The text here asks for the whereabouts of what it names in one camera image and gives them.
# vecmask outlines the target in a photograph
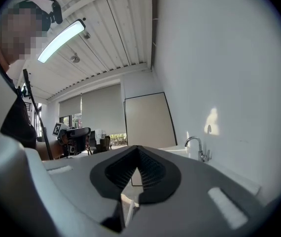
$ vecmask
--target headset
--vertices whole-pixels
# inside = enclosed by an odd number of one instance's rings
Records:
[[[42,10],[38,5],[36,5],[34,2],[30,0],[23,0],[17,4],[15,4],[14,9],[23,9],[23,8],[29,8],[29,9],[35,9],[35,13],[37,16],[40,17],[42,20],[42,31],[47,32],[50,27],[51,23],[57,23],[61,24],[63,21],[62,18],[62,9],[60,4],[56,0],[50,0],[53,1],[52,3],[52,9],[50,13],[47,13],[46,11]]]

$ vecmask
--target roller blind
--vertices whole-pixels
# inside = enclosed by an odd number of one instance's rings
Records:
[[[125,133],[121,85],[113,85],[82,95],[83,126],[102,129],[107,134]]]
[[[81,113],[80,100],[81,96],[76,96],[63,102],[60,102],[60,118]]]

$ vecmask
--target white wall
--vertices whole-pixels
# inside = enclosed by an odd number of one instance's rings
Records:
[[[154,78],[153,72],[136,72],[125,74],[121,78],[122,101],[125,98],[144,96],[162,92],[163,89]]]
[[[42,105],[42,122],[46,127],[47,139],[49,141],[56,140],[57,138],[52,135],[56,122],[59,122],[60,106],[58,101],[53,101],[47,105]]]
[[[200,136],[271,201],[281,193],[280,17],[264,0],[159,0],[158,11],[155,69],[178,144]]]

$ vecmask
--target white countertop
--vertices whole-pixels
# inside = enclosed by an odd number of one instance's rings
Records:
[[[168,147],[168,148],[161,148],[161,150],[170,152],[172,154],[176,154],[179,156],[187,157],[190,159],[198,160],[198,151],[191,149],[189,147],[184,146],[174,146],[174,147]],[[234,171],[231,171],[227,167],[222,166],[221,164],[217,163],[213,159],[210,159],[208,162],[205,162],[205,164],[208,164],[215,169],[217,169],[219,172],[223,173],[236,183],[243,186],[246,190],[248,190],[250,193],[252,193],[254,196],[256,196],[259,192],[260,185],[254,183],[253,181],[235,173]]]

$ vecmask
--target cable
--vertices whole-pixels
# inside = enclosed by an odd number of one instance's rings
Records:
[[[46,148],[47,148],[48,157],[49,157],[50,160],[53,160],[50,144],[48,143],[48,139],[47,139],[47,136],[46,136],[46,131],[44,129],[44,125],[43,125],[42,119],[41,119],[41,117],[39,115],[38,108],[37,108],[37,106],[35,104],[35,101],[34,101],[34,98],[33,98],[33,95],[32,95],[31,85],[30,85],[29,76],[28,76],[28,71],[26,69],[23,70],[23,76],[24,76],[24,81],[26,83],[26,87],[27,87],[28,92],[29,92],[29,96],[31,97],[32,103],[34,105],[35,112],[36,112],[36,114],[38,116],[38,119],[40,120],[40,124],[41,124],[41,127],[42,127],[42,132],[43,132],[43,136],[44,136],[44,140],[45,140],[45,144],[46,144]]]

